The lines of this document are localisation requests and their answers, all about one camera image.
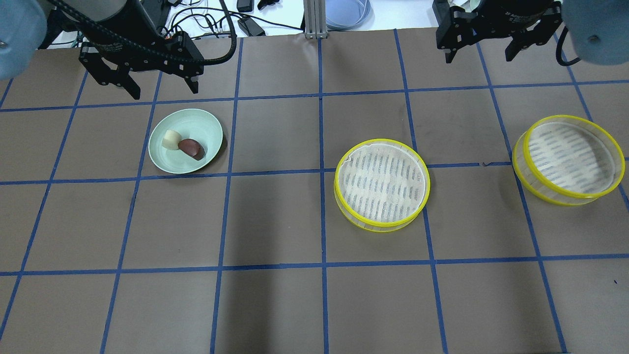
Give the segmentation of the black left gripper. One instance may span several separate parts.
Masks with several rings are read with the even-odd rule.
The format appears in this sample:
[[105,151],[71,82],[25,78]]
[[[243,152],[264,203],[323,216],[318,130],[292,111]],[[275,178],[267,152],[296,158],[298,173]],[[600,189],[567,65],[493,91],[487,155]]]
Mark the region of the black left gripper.
[[202,59],[190,36],[178,31],[168,38],[155,38],[145,45],[155,51],[123,43],[118,40],[110,43],[87,42],[81,48],[79,62],[97,82],[117,82],[135,100],[140,99],[141,89],[130,73],[146,70],[161,70],[167,74],[184,78],[192,94],[199,92],[199,76],[204,67],[195,63],[178,63],[166,59],[167,55],[186,59]]

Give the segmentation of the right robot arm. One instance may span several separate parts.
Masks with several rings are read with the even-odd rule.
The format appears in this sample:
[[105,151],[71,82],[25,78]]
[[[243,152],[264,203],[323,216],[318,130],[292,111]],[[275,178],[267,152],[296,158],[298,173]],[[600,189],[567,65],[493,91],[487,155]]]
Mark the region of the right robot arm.
[[544,46],[560,32],[555,60],[568,67],[628,62],[629,3],[626,0],[472,0],[470,9],[434,0],[436,47],[451,63],[463,47],[485,39],[510,38],[505,59]]

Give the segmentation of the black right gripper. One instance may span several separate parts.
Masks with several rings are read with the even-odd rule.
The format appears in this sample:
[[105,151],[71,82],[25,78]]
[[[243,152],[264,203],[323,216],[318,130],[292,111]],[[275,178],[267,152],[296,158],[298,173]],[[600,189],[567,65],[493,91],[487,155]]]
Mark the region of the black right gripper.
[[559,0],[480,0],[472,10],[434,0],[436,45],[452,63],[458,51],[485,39],[512,38],[505,59],[512,62],[531,45],[544,45],[562,23]]

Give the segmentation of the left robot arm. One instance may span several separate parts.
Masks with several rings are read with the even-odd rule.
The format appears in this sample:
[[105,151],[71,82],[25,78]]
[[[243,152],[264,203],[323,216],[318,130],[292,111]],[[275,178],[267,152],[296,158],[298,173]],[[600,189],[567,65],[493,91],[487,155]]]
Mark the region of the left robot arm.
[[[1,78],[11,79],[29,66],[34,52],[43,45],[54,5],[47,0],[3,0],[1,3]],[[67,4],[100,28],[62,11],[60,17],[86,38],[79,61],[102,86],[123,88],[140,98],[141,89],[132,72],[159,70],[183,78],[191,92],[198,92],[197,64],[202,54],[184,32],[164,38],[139,0],[69,0]]]

